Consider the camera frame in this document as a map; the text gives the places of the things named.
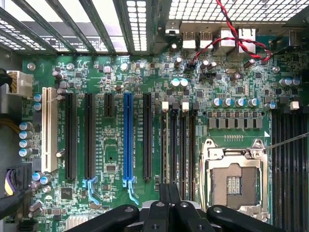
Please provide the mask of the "RAM slot black latches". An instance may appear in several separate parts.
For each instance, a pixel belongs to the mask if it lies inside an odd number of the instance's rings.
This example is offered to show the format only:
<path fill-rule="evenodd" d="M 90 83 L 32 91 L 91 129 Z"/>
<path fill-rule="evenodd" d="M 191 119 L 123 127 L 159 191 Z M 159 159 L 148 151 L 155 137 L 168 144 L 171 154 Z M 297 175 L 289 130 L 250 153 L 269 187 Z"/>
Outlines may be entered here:
<path fill-rule="evenodd" d="M 272 145 L 280 141 L 280 118 L 278 109 L 272 110 Z M 273 225 L 281 228 L 281 159 L 279 147 L 272 149 L 272 200 L 273 200 Z"/>
<path fill-rule="evenodd" d="M 300 145 L 300 165 L 299 165 L 299 181 L 300 181 L 300 193 L 301 193 L 301 232 L 307 232 L 307 138 L 304 137 L 299 141 Z"/>
<path fill-rule="evenodd" d="M 189 200 L 195 201 L 196 182 L 196 116 L 199 103 L 193 102 L 189 115 Z"/>
<path fill-rule="evenodd" d="M 170 111 L 170 182 L 177 182 L 177 115 L 179 105 L 172 103 Z"/>

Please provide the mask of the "light blue slot clip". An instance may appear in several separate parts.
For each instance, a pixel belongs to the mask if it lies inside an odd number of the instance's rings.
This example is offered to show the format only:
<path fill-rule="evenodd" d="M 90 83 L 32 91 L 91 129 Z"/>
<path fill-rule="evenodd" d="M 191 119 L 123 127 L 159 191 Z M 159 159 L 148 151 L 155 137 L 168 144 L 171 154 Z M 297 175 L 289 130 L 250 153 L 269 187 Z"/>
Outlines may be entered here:
<path fill-rule="evenodd" d="M 134 176 L 129 180 L 126 180 L 123 178 L 122 185 L 124 188 L 127 189 L 130 200 L 133 201 L 136 205 L 139 205 L 138 197 L 135 196 L 135 192 L 134 192 L 135 180 L 136 179 Z"/>
<path fill-rule="evenodd" d="M 97 181 L 98 178 L 96 176 L 91 179 L 83 179 L 82 188 L 87 189 L 89 202 L 93 202 L 95 205 L 99 206 L 99 201 L 93 197 L 95 193 L 95 184 L 97 183 Z"/>

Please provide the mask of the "silver CPU socket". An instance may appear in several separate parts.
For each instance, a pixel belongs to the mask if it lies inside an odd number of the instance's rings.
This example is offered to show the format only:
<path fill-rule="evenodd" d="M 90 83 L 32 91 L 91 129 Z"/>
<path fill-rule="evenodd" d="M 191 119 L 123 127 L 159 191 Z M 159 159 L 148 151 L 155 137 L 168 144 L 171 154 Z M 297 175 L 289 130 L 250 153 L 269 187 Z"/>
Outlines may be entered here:
<path fill-rule="evenodd" d="M 261 139 L 250 147 L 202 144 L 199 174 L 200 207 L 223 205 L 263 222 L 268 212 L 268 156 Z"/>

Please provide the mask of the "silver finned chipset heatsink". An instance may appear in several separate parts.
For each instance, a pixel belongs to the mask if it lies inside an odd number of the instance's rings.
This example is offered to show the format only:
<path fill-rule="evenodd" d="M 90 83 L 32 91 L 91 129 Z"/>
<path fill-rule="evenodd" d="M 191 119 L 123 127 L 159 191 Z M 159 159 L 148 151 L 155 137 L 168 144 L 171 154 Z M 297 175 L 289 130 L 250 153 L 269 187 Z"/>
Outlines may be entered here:
<path fill-rule="evenodd" d="M 82 223 L 85 223 L 93 218 L 95 218 L 97 215 L 78 215 L 78 216 L 69 216 L 66 219 L 66 228 L 65 231 L 68 231 Z"/>

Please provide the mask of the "long black expansion slot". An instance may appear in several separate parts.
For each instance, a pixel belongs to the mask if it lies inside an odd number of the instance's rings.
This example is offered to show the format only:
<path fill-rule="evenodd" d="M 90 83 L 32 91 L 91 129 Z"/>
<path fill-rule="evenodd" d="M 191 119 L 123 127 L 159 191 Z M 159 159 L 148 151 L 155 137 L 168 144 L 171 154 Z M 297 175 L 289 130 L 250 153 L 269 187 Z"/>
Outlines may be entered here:
<path fill-rule="evenodd" d="M 95 176 L 95 144 L 96 144 L 96 106 L 95 94 L 84 95 L 84 177 L 91 179 Z"/>
<path fill-rule="evenodd" d="M 152 174 L 152 95 L 143 94 L 143 178 L 151 179 Z"/>
<path fill-rule="evenodd" d="M 76 136 L 76 94 L 65 96 L 65 172 L 66 179 L 76 178 L 77 171 L 77 136 Z"/>

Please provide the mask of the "blue expansion slot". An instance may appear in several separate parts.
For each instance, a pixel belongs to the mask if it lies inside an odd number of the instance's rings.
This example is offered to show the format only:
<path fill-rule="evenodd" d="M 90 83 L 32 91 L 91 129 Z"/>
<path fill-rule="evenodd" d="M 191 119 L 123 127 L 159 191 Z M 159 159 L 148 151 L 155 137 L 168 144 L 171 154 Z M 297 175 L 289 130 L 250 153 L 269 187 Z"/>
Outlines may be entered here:
<path fill-rule="evenodd" d="M 123 180 L 128 181 L 133 177 L 133 96 L 132 93 L 127 92 L 124 94 L 124 168 Z"/>

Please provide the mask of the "short black expansion slot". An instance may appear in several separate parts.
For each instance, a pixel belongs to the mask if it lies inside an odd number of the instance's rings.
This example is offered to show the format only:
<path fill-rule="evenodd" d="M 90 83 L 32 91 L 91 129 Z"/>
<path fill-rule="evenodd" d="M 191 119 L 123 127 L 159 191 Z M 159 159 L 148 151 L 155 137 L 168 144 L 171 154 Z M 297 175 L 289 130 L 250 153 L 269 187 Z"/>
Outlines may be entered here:
<path fill-rule="evenodd" d="M 112 93 L 104 94 L 104 116 L 114 117 L 114 95 Z"/>

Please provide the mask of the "thin silver locking lever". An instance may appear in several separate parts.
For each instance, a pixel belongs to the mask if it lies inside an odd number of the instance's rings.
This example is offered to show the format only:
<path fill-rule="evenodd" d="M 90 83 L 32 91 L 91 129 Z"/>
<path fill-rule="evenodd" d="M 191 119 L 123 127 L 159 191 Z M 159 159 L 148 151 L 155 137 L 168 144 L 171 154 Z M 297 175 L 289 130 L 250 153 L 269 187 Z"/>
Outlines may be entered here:
<path fill-rule="evenodd" d="M 290 138 L 290 139 L 287 139 L 287 140 L 285 140 L 285 141 L 279 142 L 279 143 L 274 144 L 274 145 L 271 145 L 271 146 L 269 146 L 269 147 L 266 147 L 266 148 L 264 148 L 263 151 L 271 150 L 271 149 L 276 148 L 276 147 L 278 147 L 278 146 L 281 146 L 281 145 L 284 145 L 284 144 L 293 142 L 293 141 L 298 140 L 298 139 L 303 139 L 303 138 L 306 138 L 306 137 L 308 137 L 308 136 L 309 136 L 309 132 L 304 133 L 304 134 L 301 134 L 301 135 L 298 135 L 298 136 L 293 137 L 293 138 Z"/>

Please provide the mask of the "black main power plug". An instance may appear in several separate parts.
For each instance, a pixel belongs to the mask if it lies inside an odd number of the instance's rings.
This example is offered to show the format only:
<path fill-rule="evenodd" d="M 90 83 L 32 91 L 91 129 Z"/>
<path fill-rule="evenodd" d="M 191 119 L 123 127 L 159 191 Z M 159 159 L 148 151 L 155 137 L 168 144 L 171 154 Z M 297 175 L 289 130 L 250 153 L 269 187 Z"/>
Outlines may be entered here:
<path fill-rule="evenodd" d="M 31 220 L 20 220 L 16 227 L 16 232 L 32 232 L 33 223 Z"/>

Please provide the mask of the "white expansion slot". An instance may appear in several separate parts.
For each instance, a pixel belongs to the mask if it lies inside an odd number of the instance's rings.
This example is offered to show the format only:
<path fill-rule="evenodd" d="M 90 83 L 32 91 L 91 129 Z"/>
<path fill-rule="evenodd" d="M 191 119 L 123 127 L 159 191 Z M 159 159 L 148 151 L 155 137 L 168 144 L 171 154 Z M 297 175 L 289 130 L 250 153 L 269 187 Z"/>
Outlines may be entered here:
<path fill-rule="evenodd" d="M 56 97 L 55 88 L 42 88 L 41 169 L 49 173 L 57 169 L 58 101 Z"/>

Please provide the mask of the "silver power supply unit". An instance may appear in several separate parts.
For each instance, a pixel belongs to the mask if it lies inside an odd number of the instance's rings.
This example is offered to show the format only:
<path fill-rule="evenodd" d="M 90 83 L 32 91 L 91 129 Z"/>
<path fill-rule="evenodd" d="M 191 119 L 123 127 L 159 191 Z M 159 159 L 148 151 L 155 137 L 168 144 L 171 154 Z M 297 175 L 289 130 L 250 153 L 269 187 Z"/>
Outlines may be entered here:
<path fill-rule="evenodd" d="M 22 58 L 16 53 L 0 47 L 0 68 L 20 71 Z M 22 117 L 22 98 L 8 95 L 6 88 L 6 85 L 0 87 L 0 119 L 11 119 L 16 125 L 19 125 Z M 18 150 L 18 134 L 10 127 L 0 125 L 0 169 L 21 163 Z"/>

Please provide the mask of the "wide silver port block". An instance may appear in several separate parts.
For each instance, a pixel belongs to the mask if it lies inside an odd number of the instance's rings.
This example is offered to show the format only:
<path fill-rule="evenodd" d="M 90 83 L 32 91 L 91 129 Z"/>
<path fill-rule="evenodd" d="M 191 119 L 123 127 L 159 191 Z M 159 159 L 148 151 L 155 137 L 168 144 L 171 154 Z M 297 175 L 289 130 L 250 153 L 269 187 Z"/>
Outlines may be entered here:
<path fill-rule="evenodd" d="M 220 29 L 216 32 L 215 38 L 233 38 L 232 32 L 230 29 Z M 214 54 L 215 55 L 226 55 L 229 51 L 235 48 L 234 40 L 221 40 L 214 45 Z"/>

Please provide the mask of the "white power plug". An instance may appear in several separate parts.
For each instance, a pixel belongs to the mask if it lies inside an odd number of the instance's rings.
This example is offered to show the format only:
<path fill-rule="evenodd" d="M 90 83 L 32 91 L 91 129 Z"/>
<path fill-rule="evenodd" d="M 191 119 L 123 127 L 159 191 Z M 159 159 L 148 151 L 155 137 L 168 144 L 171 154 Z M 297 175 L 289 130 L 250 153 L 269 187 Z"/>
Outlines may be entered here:
<path fill-rule="evenodd" d="M 7 86 L 6 93 L 31 100 L 33 97 L 33 76 L 21 71 L 7 71 L 7 74 L 13 80 Z"/>

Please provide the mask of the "small metal rear port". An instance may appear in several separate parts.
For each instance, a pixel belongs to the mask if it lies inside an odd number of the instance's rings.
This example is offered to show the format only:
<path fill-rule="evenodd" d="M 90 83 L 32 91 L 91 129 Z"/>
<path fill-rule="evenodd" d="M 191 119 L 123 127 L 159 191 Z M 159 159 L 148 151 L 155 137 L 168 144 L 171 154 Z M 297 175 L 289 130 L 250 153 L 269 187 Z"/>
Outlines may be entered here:
<path fill-rule="evenodd" d="M 165 26 L 166 36 L 178 36 L 180 33 L 181 21 L 168 20 Z"/>

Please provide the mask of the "grey metal PC case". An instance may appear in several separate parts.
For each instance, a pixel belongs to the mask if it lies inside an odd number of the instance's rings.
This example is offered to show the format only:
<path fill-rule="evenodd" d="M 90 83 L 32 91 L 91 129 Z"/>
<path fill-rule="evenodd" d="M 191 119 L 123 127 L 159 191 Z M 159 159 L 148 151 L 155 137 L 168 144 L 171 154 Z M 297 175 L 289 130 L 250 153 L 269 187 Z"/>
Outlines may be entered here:
<path fill-rule="evenodd" d="M 273 53 L 309 52 L 309 0 L 0 0 L 0 47 L 19 56 L 149 56 L 183 48 L 183 32 L 199 50 L 200 32 L 230 27 Z"/>

